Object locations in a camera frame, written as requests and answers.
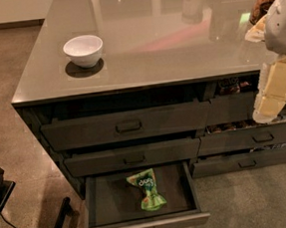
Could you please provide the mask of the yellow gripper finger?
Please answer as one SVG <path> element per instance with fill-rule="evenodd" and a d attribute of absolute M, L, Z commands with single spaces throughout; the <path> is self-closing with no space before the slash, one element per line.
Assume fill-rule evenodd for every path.
<path fill-rule="evenodd" d="M 249 29 L 245 34 L 244 39 L 249 42 L 263 42 L 264 41 L 264 32 L 266 25 L 266 16 L 264 15 L 254 26 Z"/>
<path fill-rule="evenodd" d="M 286 56 L 279 55 L 272 63 L 263 64 L 259 75 L 252 119 L 257 123 L 269 123 L 286 105 Z"/>

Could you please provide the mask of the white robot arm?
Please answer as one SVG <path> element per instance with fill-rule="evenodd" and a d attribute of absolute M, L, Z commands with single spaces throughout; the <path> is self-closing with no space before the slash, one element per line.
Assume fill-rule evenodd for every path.
<path fill-rule="evenodd" d="M 266 48 L 277 54 L 260 70 L 252 115 L 257 123 L 269 123 L 286 105 L 286 0 L 275 0 L 266 15 L 245 34 L 245 40 L 264 41 Z"/>

